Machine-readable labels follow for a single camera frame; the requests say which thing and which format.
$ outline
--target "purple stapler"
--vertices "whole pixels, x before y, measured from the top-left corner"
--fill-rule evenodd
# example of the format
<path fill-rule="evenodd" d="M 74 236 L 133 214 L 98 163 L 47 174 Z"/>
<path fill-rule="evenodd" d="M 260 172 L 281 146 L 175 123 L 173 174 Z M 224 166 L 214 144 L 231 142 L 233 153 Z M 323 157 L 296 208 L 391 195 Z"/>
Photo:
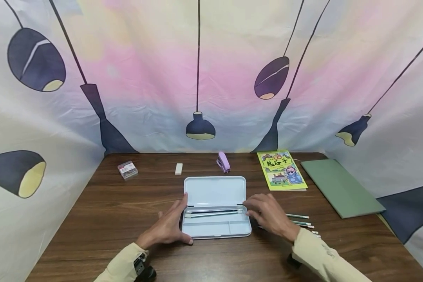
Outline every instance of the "purple stapler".
<path fill-rule="evenodd" d="M 224 173 L 230 172 L 230 164 L 224 152 L 218 153 L 218 159 L 216 160 L 216 163 L 218 164 L 218 166 L 222 169 Z"/>

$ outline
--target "hand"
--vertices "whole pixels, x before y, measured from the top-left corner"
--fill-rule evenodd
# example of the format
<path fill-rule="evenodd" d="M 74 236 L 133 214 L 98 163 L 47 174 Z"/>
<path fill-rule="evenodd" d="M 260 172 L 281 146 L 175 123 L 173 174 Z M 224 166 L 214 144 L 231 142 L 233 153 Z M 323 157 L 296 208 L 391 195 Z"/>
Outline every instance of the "hand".
<path fill-rule="evenodd" d="M 285 214 L 273 195 L 255 194 L 243 202 L 248 216 L 253 217 L 267 231 L 294 242 L 301 230 Z"/>
<path fill-rule="evenodd" d="M 148 249 L 153 244 L 169 244 L 175 241 L 182 241 L 185 244 L 193 244 L 193 238 L 183 233 L 179 228 L 179 221 L 183 210 L 188 202 L 188 194 L 185 193 L 182 201 L 177 200 L 172 207 L 162 213 L 158 212 L 158 221 L 147 231 L 145 231 L 136 241 L 142 249 Z"/>

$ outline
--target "eraser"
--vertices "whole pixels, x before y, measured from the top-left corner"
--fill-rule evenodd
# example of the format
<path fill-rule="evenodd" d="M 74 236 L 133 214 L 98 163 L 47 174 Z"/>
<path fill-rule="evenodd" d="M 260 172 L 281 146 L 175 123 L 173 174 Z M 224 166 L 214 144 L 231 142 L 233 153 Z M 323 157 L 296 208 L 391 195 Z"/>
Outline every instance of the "eraser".
<path fill-rule="evenodd" d="M 183 168 L 183 164 L 182 163 L 178 163 L 175 166 L 175 175 L 182 175 L 182 168 Z"/>

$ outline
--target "pencil case compartment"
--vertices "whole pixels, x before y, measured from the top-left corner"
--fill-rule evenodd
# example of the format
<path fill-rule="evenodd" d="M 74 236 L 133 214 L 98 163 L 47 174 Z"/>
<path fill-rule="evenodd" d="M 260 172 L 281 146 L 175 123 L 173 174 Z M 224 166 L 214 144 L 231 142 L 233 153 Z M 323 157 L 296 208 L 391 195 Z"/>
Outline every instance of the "pencil case compartment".
<path fill-rule="evenodd" d="M 242 209 L 242 213 L 194 218 L 184 216 L 182 232 L 185 232 L 196 240 L 211 238 L 232 238 L 249 235 L 251 233 L 251 226 L 249 218 L 246 216 L 246 207 L 234 206 L 226 208 L 230 210 Z M 186 208 L 185 213 L 194 209 L 195 208 Z"/>

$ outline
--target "fabric backdrop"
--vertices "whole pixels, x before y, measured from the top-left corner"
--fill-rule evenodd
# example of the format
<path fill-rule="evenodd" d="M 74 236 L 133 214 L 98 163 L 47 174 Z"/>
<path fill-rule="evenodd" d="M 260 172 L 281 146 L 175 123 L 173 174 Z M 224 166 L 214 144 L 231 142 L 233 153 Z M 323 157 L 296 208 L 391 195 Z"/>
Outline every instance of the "fabric backdrop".
<path fill-rule="evenodd" d="M 0 0 L 0 153 L 36 154 L 0 178 L 0 281 L 106 154 L 283 148 L 342 163 L 423 266 L 423 0 Z"/>

